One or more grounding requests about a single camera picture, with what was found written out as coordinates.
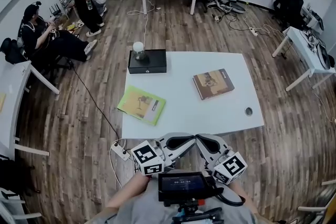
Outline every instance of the sneakers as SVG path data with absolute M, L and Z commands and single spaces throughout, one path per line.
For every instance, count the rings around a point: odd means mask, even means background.
M 90 52 L 92 52 L 92 50 L 95 48 L 95 46 L 97 45 L 97 40 L 95 39 L 94 41 L 90 42 L 87 44 L 87 46 L 84 49 L 84 52 L 86 55 L 89 55 Z
M 107 11 L 107 8 L 106 8 L 106 5 L 105 5 L 102 14 L 100 14 L 100 17 L 103 17 L 103 16 L 104 16 L 104 13 L 105 13 L 106 11 Z
M 91 31 L 88 31 L 88 32 L 86 33 L 86 36 L 87 36 L 87 37 L 93 37 L 93 36 L 98 35 L 98 34 L 100 34 L 100 33 L 101 33 L 101 29 L 99 29 L 97 32 L 94 32 L 94 33 L 92 33 Z

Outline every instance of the small display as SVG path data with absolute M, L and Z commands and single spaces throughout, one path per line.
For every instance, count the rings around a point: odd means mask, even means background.
M 162 178 L 163 191 L 198 191 L 204 189 L 200 175 L 176 176 Z

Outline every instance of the gray shirt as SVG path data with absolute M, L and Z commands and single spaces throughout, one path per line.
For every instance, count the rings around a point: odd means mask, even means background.
M 162 202 L 159 202 L 158 197 L 158 181 L 152 179 L 146 191 L 130 199 L 118 211 L 112 212 L 110 209 L 105 209 L 103 212 L 95 216 L 88 223 L 94 224 L 171 224 L 172 217 L 178 214 L 178 205 L 164 207 Z M 223 196 L 230 201 L 240 202 L 240 197 L 235 194 L 227 186 L 217 183 L 218 187 L 223 187 Z M 225 224 L 266 224 L 267 220 L 261 220 L 245 207 L 233 207 L 219 201 L 217 198 L 209 198 L 205 200 L 205 205 L 198 209 L 205 212 L 210 209 L 222 207 L 221 219 Z

